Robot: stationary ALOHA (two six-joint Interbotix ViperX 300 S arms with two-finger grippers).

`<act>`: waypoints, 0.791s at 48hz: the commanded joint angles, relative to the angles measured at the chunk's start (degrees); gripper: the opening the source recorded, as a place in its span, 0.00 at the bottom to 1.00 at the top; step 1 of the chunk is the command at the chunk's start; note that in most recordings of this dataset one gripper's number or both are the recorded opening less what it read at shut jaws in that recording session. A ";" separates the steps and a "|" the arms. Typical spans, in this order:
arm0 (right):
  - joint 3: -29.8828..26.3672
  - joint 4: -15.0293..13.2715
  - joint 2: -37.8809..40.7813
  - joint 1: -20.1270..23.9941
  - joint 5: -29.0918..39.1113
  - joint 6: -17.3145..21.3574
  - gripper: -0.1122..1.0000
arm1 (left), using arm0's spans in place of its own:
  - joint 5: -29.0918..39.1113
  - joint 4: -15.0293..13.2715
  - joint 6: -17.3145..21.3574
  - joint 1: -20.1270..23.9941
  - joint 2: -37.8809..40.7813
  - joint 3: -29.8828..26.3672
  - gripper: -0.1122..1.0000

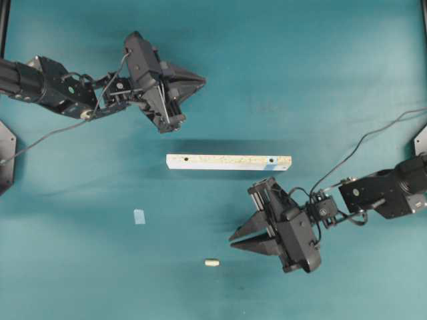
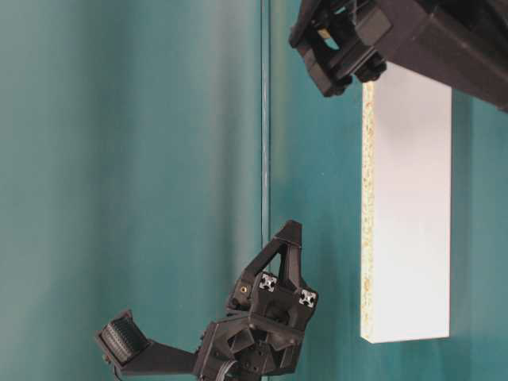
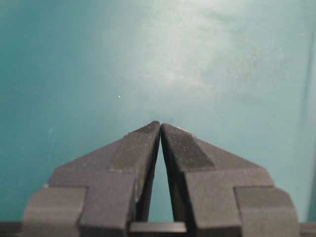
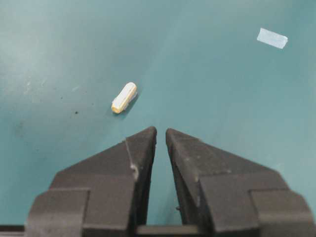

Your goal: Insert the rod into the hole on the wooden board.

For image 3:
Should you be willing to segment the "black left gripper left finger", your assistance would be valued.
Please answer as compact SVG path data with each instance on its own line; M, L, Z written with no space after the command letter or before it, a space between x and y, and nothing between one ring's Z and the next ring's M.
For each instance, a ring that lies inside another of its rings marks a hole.
M159 131L153 121L56 168L27 204L23 236L127 236L148 218Z

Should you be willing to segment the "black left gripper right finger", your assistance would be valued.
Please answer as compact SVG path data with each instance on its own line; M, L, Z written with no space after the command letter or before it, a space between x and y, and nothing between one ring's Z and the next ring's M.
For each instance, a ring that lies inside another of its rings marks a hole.
M265 168L167 123L160 137L173 217L193 236L299 236L293 202Z

